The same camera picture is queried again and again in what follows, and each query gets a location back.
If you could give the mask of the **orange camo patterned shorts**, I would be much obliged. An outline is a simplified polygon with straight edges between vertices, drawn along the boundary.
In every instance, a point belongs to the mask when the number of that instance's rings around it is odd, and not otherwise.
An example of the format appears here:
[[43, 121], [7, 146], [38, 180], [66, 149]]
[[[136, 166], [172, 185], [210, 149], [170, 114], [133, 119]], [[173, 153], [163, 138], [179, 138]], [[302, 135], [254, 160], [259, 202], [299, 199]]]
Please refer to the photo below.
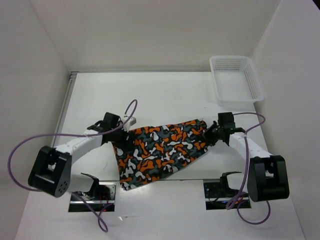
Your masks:
[[163, 180], [202, 157], [209, 148], [207, 124], [194, 119], [130, 130], [125, 143], [113, 143], [119, 183], [129, 191]]

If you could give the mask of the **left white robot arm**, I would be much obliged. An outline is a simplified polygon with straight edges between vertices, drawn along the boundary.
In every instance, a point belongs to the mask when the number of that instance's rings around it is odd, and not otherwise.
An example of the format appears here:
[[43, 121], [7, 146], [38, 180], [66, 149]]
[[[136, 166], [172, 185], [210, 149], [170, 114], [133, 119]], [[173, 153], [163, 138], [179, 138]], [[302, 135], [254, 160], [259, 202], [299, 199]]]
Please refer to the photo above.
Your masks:
[[28, 177], [28, 185], [56, 198], [66, 192], [82, 192], [87, 199], [96, 199], [100, 194], [99, 179], [83, 172], [72, 175], [72, 165], [105, 143], [125, 143], [130, 127], [136, 122], [133, 116], [120, 117], [106, 112], [102, 120], [87, 128], [83, 137], [55, 147], [42, 147]]

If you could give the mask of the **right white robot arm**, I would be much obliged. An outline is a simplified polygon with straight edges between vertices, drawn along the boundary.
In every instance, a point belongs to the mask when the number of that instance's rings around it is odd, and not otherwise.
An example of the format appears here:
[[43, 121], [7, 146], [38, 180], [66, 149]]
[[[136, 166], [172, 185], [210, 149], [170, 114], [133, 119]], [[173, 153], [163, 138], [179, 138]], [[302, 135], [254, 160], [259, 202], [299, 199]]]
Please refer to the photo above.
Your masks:
[[[238, 115], [255, 115], [260, 117], [261, 121], [243, 129], [236, 126], [234, 116]], [[269, 153], [249, 138], [249, 132], [265, 121], [263, 115], [255, 112], [222, 112], [218, 114], [218, 120], [204, 133], [205, 140], [211, 146], [222, 141], [234, 149], [245, 162], [240, 187], [228, 202], [228, 209], [245, 193], [253, 202], [287, 199], [290, 195], [285, 159], [281, 155]]]

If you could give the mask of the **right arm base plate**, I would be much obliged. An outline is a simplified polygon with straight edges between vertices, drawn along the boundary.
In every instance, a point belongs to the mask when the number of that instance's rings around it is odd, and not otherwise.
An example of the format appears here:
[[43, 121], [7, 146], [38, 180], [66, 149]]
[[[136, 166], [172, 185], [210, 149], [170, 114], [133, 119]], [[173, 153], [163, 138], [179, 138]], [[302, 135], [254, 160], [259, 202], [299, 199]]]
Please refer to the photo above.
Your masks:
[[222, 179], [204, 180], [203, 189], [206, 210], [226, 210], [228, 201], [238, 193]]

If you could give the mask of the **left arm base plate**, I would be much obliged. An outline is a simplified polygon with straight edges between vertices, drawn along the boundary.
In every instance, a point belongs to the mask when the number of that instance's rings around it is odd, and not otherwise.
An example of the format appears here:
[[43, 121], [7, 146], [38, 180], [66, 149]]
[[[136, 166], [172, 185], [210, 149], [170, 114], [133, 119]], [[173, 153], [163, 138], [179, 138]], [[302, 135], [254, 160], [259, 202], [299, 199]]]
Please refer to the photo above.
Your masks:
[[[76, 193], [95, 211], [95, 212], [114, 212], [116, 199], [117, 183], [110, 181], [101, 181], [99, 187], [95, 192], [81, 192]], [[75, 196], [70, 197], [69, 213], [84, 213], [90, 212], [90, 209], [83, 201]]]

